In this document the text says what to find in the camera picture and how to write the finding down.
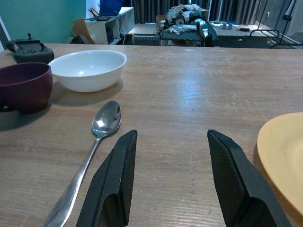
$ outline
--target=metal spoon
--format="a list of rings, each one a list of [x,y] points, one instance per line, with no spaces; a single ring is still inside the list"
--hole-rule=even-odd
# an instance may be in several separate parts
[[[45,221],[45,227],[62,227],[66,223],[71,214],[84,175],[99,144],[105,137],[112,135],[118,130],[120,122],[121,109],[117,102],[110,101],[99,110],[92,123],[91,129],[93,135],[97,138],[73,180],[48,215]]]

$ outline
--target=machinery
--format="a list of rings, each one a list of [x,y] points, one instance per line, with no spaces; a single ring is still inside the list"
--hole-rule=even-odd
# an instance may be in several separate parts
[[[205,19],[207,12],[196,4],[172,7],[159,24],[162,39],[200,41],[211,46],[217,34]]]

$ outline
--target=blue object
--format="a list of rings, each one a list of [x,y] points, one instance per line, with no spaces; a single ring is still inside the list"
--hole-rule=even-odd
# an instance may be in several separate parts
[[[100,0],[101,16],[118,16],[124,0]]]

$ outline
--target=white bowl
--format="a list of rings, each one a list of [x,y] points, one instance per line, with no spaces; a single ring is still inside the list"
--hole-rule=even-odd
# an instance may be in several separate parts
[[[49,65],[53,75],[67,89],[93,92],[116,83],[126,59],[124,54],[117,51],[92,50],[61,56]]]

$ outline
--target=white shelf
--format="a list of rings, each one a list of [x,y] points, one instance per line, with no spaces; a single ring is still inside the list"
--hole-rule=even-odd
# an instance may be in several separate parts
[[[116,45],[120,40],[121,38],[114,39],[109,45]]]
[[[134,27],[134,8],[122,7],[117,17],[111,17],[107,21],[85,21],[91,38],[96,44],[109,44],[107,29],[113,30],[114,37],[120,37],[120,31],[124,35]],[[117,44],[121,38],[114,39],[110,45]]]

